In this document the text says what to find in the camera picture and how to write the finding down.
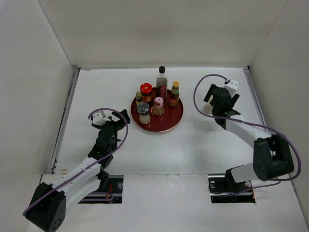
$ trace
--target white wall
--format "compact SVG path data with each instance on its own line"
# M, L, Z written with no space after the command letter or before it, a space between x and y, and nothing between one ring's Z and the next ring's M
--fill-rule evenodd
M72 69L37 0L0 1L0 225L21 214L53 149Z
M250 65L287 0L40 0L84 67Z
M267 124L298 148L302 174L295 180L309 222L309 1L289 0L250 68Z

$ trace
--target rectangular slot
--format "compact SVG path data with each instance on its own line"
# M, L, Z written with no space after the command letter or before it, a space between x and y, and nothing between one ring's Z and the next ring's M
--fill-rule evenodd
M232 196L232 197L211 195L211 203L255 203L255 198L252 194Z
M108 178L108 182L105 184L104 189L98 189L94 193L90 193L84 199L93 199L89 202L79 202L79 204L121 204L122 203L122 191L124 186L123 175L111 175ZM99 201L100 199L106 199L106 194L101 192L108 192L113 195L114 199L111 201Z
M243 191L252 186L251 181L242 183L227 183L224 174L208 175L209 186L208 189L211 193L211 203L255 203L255 196L253 190L243 192L235 196L228 196L232 193Z

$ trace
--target red tray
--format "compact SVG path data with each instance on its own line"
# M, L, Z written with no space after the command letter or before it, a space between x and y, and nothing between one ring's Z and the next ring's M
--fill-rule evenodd
M152 98L155 99L155 88L153 88ZM174 128L181 120L183 116L183 103L179 98L178 105L175 108L169 106L169 96L171 91L168 90L168 97L164 101L164 114L161 116L155 116L150 112L150 123L144 125L140 123L140 115L137 112L136 98L134 98L131 104L131 114L133 120L144 130L151 132L164 132Z

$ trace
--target bottle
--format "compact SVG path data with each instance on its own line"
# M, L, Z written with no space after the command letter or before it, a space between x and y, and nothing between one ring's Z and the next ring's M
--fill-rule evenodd
M160 116L164 114L164 100L161 97L157 97L154 100L154 106L152 108L153 115Z
M178 105L178 100L179 100L179 82L174 81L173 88L169 98L169 105L171 107L176 107Z
M137 111L140 114L140 123L148 124L150 122L149 105L143 102L138 105Z
M152 102L153 87L149 83L144 83L140 86L140 92L143 95L143 100L145 103L150 104Z
M141 103L143 103L143 95L141 92L136 92L136 106L138 107Z
M165 100L168 96L168 78L164 75L165 67L160 66L159 72L161 74L156 78L156 96Z

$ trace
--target sauce bottle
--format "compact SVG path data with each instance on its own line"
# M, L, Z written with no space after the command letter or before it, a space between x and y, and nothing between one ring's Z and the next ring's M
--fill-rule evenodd
M156 96L165 100L168 96L168 78L164 75L164 66L160 66L159 73L161 74L156 77Z
M169 105L171 107L176 107L178 105L178 99L179 99L179 82L174 81L173 88L169 97Z
M143 95L141 92L136 92L136 106L138 107L141 103L143 103Z

